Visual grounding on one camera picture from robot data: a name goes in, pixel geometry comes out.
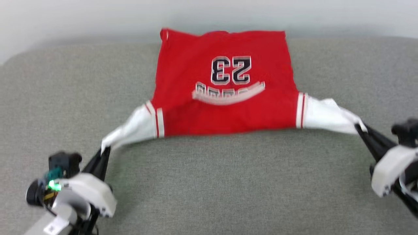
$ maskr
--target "robotic arm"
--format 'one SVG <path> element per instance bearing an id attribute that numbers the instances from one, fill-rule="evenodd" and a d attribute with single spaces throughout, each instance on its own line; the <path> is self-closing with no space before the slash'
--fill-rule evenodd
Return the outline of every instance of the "robotic arm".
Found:
<path id="1" fill-rule="evenodd" d="M 409 119 L 392 126 L 399 144 L 367 126 L 356 129 L 376 160 L 370 166 L 372 189 L 384 197 L 394 192 L 418 218 L 418 119 Z"/>
<path id="2" fill-rule="evenodd" d="M 56 153 L 49 157 L 49 171 L 26 192 L 30 205 L 48 211 L 25 235 L 98 235 L 99 216 L 113 217 L 117 201 L 104 182 L 110 148 L 99 150 L 80 172 L 79 154 Z"/>
<path id="3" fill-rule="evenodd" d="M 355 128 L 376 160 L 370 167 L 372 189 L 384 197 L 390 192 L 418 218 L 418 119 L 392 127 L 399 144 L 371 127 Z M 25 235 L 99 235 L 93 233 L 99 216 L 113 217 L 117 201 L 104 182 L 110 147 L 101 148 L 80 172 L 79 154 L 56 153 L 49 171 L 35 180 L 26 193 L 30 205 L 48 211 Z"/>

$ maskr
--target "white sleeve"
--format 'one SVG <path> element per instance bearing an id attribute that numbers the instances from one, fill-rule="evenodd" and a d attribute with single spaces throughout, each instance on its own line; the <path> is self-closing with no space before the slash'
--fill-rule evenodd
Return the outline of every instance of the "white sleeve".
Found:
<path id="1" fill-rule="evenodd" d="M 367 132 L 367 128 L 359 116 L 338 106 L 333 99 L 318 100 L 307 94 L 303 95 L 303 99 L 302 128 L 316 128 L 347 134 L 357 134 L 354 125 L 360 124 L 362 130 Z"/>
<path id="2" fill-rule="evenodd" d="M 102 153 L 106 147 L 122 145 L 157 138 L 155 110 L 150 102 L 137 107 L 124 124 L 102 139 Z"/>

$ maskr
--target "gray couch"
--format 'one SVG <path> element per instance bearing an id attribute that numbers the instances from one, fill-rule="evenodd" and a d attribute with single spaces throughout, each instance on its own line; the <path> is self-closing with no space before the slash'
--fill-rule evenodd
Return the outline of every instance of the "gray couch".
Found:
<path id="1" fill-rule="evenodd" d="M 394 122 L 418 116 L 418 40 L 288 44 L 300 91 L 334 98 L 388 136 Z M 23 234 L 45 213 L 25 191 L 49 155 L 78 151 L 86 163 L 152 97 L 158 52 L 159 44 L 68 46 L 0 67 L 0 234 Z M 133 144 L 111 155 L 106 180 L 119 203 L 98 226 L 101 235 L 416 235 L 403 203 L 372 191 L 372 162 L 358 136 L 324 130 Z"/>

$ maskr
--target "red stripe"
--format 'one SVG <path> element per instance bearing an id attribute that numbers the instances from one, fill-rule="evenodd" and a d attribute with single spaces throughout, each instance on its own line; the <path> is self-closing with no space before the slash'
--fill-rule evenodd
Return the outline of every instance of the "red stripe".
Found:
<path id="1" fill-rule="evenodd" d="M 302 102 L 301 129 L 303 128 L 303 113 L 304 112 L 305 112 L 305 93 L 303 94 L 303 102 Z"/>
<path id="2" fill-rule="evenodd" d="M 147 108 L 148 112 L 151 114 L 150 109 L 148 108 L 148 105 L 145 105 L 145 107 Z"/>
<path id="3" fill-rule="evenodd" d="M 160 137 L 160 131 L 158 130 L 158 118 L 157 115 L 155 115 L 155 127 L 157 128 L 157 138 Z"/>

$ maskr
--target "white label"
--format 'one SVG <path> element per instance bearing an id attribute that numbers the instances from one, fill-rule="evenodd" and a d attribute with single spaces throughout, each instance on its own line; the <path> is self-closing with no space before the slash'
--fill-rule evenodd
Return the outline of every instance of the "white label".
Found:
<path id="1" fill-rule="evenodd" d="M 43 232 L 48 235 L 57 235 L 69 224 L 70 222 L 68 220 L 56 216 L 55 219 L 43 229 Z"/>

